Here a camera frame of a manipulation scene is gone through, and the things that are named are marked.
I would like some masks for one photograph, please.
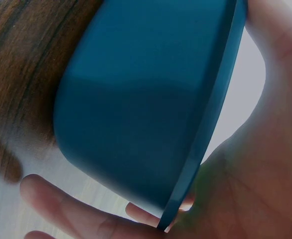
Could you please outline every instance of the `teal plastic bowl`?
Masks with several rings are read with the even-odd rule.
[[[61,80],[61,151],[161,230],[211,139],[246,11],[245,0],[105,0]]]

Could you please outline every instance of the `finger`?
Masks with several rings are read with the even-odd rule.
[[[193,194],[189,194],[183,203],[181,204],[179,211],[180,212],[185,212],[188,211],[192,205],[194,204],[195,197]],[[160,219],[155,217],[154,215],[146,212],[145,210],[135,206],[132,203],[128,203],[125,209],[126,213],[128,216],[131,218],[135,219],[136,221],[147,224],[152,227],[157,227]]]
[[[248,0],[247,28],[266,60],[292,55],[292,10],[282,0]]]
[[[20,185],[23,199],[46,220],[74,238],[161,239],[164,233],[147,225],[104,213],[70,197],[37,175]]]
[[[157,227],[159,223],[159,218],[144,211],[143,209],[135,206],[132,203],[127,204],[125,211],[128,216],[130,216],[131,218],[135,219],[136,221],[140,223],[143,223],[152,227]]]
[[[33,231],[25,235],[24,239],[54,239],[49,234]]]

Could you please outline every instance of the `skin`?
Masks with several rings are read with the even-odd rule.
[[[292,12],[280,0],[249,0],[247,28],[263,54],[267,79],[248,121],[203,164],[193,196],[168,233],[128,204],[131,222],[85,205],[37,175],[23,199],[76,239],[292,239]],[[51,239],[31,232],[26,239]]]

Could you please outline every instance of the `bowl rim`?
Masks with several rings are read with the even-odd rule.
[[[233,15],[226,23],[228,38],[223,46],[222,57],[218,64],[219,69],[217,70],[211,94],[205,106],[204,114],[199,123],[190,152],[157,226],[161,231],[166,230],[174,220],[181,203],[190,190],[218,122],[227,94],[230,78],[235,65],[233,54],[234,51],[236,55],[238,53],[248,9],[247,0],[227,1],[229,5],[226,6],[225,12],[228,12],[228,8],[231,8],[230,11]]]

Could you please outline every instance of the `palm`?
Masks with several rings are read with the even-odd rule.
[[[252,33],[262,50],[270,49],[264,51],[262,98],[250,119],[201,167],[195,203],[169,233],[81,204],[36,176],[23,181],[23,197],[81,239],[292,238],[292,16],[267,2],[249,0]],[[158,223],[134,205],[127,212],[142,223]]]

